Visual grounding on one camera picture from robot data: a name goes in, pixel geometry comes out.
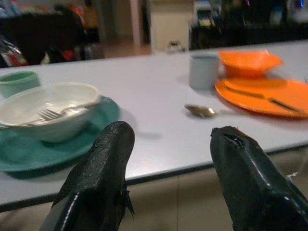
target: plate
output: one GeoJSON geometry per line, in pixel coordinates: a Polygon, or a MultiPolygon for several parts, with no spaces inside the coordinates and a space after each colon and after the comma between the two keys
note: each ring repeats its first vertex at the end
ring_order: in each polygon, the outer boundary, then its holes
{"type": "Polygon", "coordinates": [[[216,82],[215,88],[226,101],[252,112],[271,116],[308,118],[308,85],[303,82],[279,78],[265,78],[250,81],[247,79],[226,78],[216,82]],[[227,89],[226,85],[233,89],[272,97],[294,108],[303,109],[307,111],[307,114],[293,112],[271,103],[266,99],[233,92],[227,89]]]}
{"type": "Polygon", "coordinates": [[[89,124],[74,138],[47,143],[13,131],[0,133],[0,171],[17,172],[58,165],[85,154],[104,127],[120,117],[118,105],[103,97],[89,124]]]}

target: table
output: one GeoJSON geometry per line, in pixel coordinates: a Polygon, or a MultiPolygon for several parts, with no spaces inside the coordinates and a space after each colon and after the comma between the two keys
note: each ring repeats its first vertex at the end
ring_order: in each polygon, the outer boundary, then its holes
{"type": "MultiPolygon", "coordinates": [[[[293,78],[308,76],[308,41],[266,44],[281,56],[293,78]]],[[[206,120],[185,113],[184,104],[239,110],[220,100],[214,91],[197,91],[188,84],[188,54],[84,61],[0,70],[0,74],[32,70],[42,84],[59,81],[96,86],[121,107],[136,142],[128,162],[129,184],[173,176],[213,166],[210,133],[214,127],[235,126],[256,139],[266,152],[279,152],[308,144],[308,121],[285,121],[265,116],[218,116],[206,120]]],[[[51,201],[71,167],[41,177],[17,179],[0,173],[0,212],[51,201]]]]}

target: mug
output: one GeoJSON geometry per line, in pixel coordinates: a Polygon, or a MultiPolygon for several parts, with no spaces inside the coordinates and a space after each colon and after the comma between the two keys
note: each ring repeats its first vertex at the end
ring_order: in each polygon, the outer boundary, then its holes
{"type": "Polygon", "coordinates": [[[0,94],[5,98],[39,86],[39,76],[32,71],[14,72],[0,76],[0,94]]]}
{"type": "Polygon", "coordinates": [[[189,85],[197,89],[211,89],[218,79],[220,58],[214,54],[190,57],[189,85]]]}

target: teal plate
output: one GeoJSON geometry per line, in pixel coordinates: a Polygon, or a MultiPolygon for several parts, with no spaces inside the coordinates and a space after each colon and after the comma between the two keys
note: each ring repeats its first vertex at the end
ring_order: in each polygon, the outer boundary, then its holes
{"type": "Polygon", "coordinates": [[[120,117],[120,108],[102,97],[89,124],[74,138],[62,143],[47,143],[12,131],[0,133],[0,171],[18,172],[55,166],[85,154],[104,127],[120,117]]]}

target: metal spoon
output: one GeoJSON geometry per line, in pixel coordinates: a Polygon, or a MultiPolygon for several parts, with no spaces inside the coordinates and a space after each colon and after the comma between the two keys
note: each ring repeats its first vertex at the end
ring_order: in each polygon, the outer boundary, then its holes
{"type": "Polygon", "coordinates": [[[189,110],[194,116],[201,118],[213,118],[218,115],[246,115],[245,113],[237,113],[230,110],[220,110],[215,112],[212,108],[192,104],[186,104],[185,108],[189,110]]]}

